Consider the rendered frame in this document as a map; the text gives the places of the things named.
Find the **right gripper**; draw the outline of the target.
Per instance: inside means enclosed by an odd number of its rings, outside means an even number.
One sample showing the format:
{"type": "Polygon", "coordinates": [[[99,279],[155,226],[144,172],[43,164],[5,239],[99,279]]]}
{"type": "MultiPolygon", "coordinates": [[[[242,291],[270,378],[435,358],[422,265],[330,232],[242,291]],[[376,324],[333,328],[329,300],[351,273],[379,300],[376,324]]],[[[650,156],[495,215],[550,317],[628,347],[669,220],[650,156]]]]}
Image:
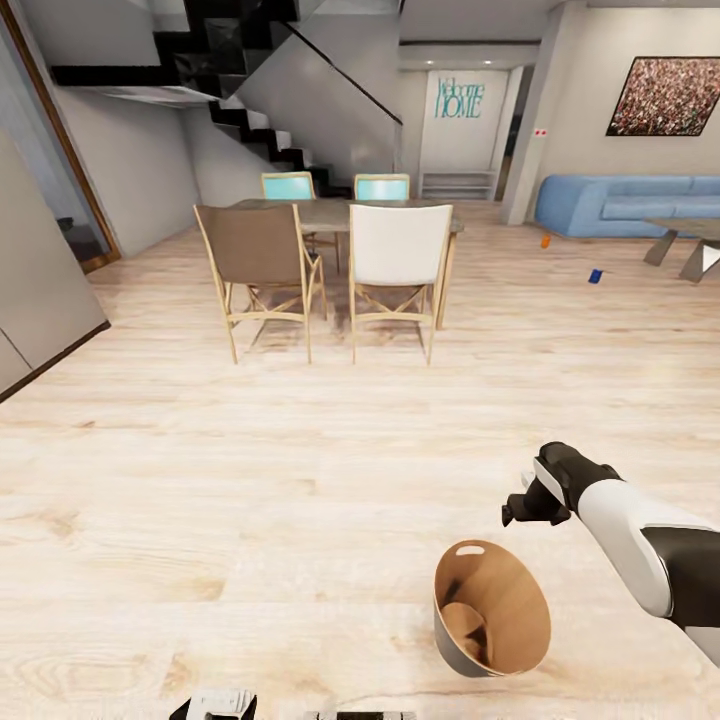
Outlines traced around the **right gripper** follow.
{"type": "Polygon", "coordinates": [[[510,494],[507,505],[501,505],[501,521],[503,527],[515,521],[549,521],[552,523],[568,521],[571,512],[561,503],[560,505],[549,505],[541,501],[532,490],[521,494],[510,494]]]}

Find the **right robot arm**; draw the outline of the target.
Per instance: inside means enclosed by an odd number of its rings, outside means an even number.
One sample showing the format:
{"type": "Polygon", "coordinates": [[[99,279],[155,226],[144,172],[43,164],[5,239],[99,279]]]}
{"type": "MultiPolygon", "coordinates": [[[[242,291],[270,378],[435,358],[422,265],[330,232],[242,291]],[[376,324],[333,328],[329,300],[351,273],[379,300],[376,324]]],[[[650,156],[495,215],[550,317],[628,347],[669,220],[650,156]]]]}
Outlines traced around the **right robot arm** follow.
{"type": "Polygon", "coordinates": [[[584,523],[640,608],[678,625],[720,669],[720,527],[623,481],[562,441],[521,471],[525,493],[501,505],[515,521],[584,523]]]}

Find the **trash can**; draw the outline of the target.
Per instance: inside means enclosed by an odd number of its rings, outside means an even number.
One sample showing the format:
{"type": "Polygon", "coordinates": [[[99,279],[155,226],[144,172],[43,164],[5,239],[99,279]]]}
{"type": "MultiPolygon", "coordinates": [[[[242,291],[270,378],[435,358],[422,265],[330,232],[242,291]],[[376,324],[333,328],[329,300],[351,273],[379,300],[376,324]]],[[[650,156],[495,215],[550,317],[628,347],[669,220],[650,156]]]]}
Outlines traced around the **trash can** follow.
{"type": "Polygon", "coordinates": [[[448,664],[465,677],[516,677],[547,658],[552,620],[545,594],[527,566],[481,539],[451,545],[434,578],[434,632],[448,664]],[[476,546],[485,553],[457,554],[476,546]]]}

